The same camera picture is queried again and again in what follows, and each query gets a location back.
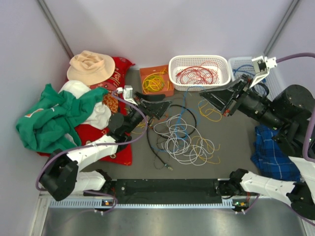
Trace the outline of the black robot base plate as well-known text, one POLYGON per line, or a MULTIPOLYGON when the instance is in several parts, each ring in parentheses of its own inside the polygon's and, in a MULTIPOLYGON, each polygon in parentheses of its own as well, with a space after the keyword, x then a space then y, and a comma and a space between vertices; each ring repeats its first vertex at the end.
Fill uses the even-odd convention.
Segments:
POLYGON ((118 179, 97 191, 115 196, 120 204, 216 204, 223 199, 250 202, 255 194, 237 190, 228 180, 118 179))

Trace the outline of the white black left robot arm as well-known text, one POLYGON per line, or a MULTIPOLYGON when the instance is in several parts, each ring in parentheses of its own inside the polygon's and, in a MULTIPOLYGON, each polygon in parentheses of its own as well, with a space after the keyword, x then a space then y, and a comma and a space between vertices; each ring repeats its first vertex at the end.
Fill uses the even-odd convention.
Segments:
POLYGON ((41 170, 37 185, 47 191, 54 200, 61 201, 74 193, 88 190, 106 195, 111 191, 112 184, 102 171, 84 173, 82 170, 98 160, 124 150, 135 140, 130 133, 142 121, 149 118, 160 119, 172 104, 165 100, 165 95, 144 95, 136 92, 130 101, 127 115, 113 113, 108 121, 109 133, 94 142, 53 152, 41 170))

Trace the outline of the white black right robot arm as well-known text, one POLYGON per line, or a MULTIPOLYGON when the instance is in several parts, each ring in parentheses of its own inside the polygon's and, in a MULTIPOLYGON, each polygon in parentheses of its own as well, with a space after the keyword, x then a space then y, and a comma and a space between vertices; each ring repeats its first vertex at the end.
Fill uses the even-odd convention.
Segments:
POLYGON ((303 86, 290 85, 274 100, 254 88, 253 78, 243 74, 225 86, 204 89, 199 95, 223 116, 235 111, 247 115, 276 132, 283 154, 295 164, 302 181, 276 180, 244 169, 233 171, 229 180, 219 181, 217 193, 231 196, 251 192, 278 200, 301 217, 315 219, 315 131, 309 129, 315 100, 303 86))

